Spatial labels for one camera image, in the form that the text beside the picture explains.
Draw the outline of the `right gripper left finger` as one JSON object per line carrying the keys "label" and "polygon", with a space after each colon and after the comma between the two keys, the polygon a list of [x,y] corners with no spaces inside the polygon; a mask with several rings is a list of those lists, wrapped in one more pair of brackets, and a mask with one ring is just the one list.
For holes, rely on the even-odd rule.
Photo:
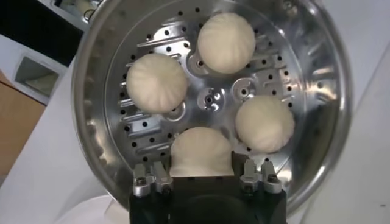
{"label": "right gripper left finger", "polygon": [[170,194],[173,190],[173,178],[161,161],[153,162],[149,174],[144,164],[137,164],[133,170],[133,195],[146,197],[153,190],[162,195]]}

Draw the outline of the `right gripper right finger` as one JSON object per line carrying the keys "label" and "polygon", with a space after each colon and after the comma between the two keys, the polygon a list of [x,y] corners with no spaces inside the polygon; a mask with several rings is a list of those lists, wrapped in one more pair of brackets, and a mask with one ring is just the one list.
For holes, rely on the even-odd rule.
{"label": "right gripper right finger", "polygon": [[274,165],[269,158],[265,158],[257,170],[257,164],[247,155],[233,152],[233,171],[239,177],[241,189],[248,194],[263,190],[270,194],[282,192],[282,182],[279,180]]}

